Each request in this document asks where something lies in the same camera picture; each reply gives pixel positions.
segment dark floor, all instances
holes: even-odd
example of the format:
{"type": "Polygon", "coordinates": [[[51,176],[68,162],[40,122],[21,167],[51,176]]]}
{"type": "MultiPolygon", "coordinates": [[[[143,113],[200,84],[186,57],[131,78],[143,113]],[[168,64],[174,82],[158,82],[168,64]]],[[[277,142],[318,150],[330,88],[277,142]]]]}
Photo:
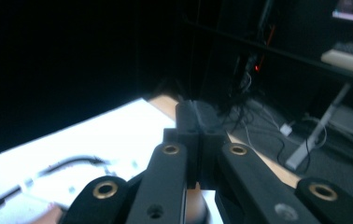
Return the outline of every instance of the dark floor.
{"type": "MultiPolygon", "coordinates": [[[[288,157],[317,124],[314,119],[292,122],[293,132],[287,139],[276,127],[286,120],[270,106],[251,100],[235,106],[222,119],[226,130],[284,167],[288,157]]],[[[323,132],[319,145],[324,137],[323,132]]],[[[293,173],[300,177],[327,179],[353,196],[353,136],[327,126],[323,146],[312,150],[293,173]]]]}

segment desk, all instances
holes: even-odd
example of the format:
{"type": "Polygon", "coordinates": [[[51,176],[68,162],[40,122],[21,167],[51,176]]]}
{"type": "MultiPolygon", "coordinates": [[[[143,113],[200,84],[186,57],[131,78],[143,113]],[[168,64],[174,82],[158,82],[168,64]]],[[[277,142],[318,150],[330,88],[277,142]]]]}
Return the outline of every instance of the desk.
{"type": "MultiPolygon", "coordinates": [[[[108,160],[111,164],[107,169],[126,180],[139,174],[146,169],[152,150],[162,141],[162,130],[175,127],[176,101],[160,96],[149,102],[136,100],[0,153],[0,194],[58,161],[79,155],[108,160]]],[[[262,155],[261,158],[284,183],[296,186],[297,176],[262,155]]],[[[53,203],[69,206],[91,180],[104,174],[104,167],[82,163],[35,179],[32,187],[0,208],[0,223],[29,223],[53,203]]],[[[204,195],[207,201],[213,198],[209,192],[204,195]]],[[[215,204],[208,203],[212,211],[215,204]]],[[[219,223],[219,214],[212,215],[213,223],[219,223]]]]}

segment dark background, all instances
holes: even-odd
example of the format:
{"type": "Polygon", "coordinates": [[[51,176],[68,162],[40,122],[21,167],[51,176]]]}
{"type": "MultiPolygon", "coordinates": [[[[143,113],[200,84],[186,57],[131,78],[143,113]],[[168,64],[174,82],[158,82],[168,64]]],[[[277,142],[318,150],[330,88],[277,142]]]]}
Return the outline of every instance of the dark background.
{"type": "MultiPolygon", "coordinates": [[[[264,2],[0,0],[0,151],[142,96],[230,101],[236,58],[252,52],[182,18],[255,40],[264,2]]],[[[331,17],[336,5],[275,1],[270,46],[319,62],[337,41],[353,41],[353,22],[331,17]]],[[[353,84],[268,56],[252,79],[250,94],[290,119],[320,117],[344,81],[353,84]]],[[[353,90],[346,103],[353,106],[353,90]]]]}

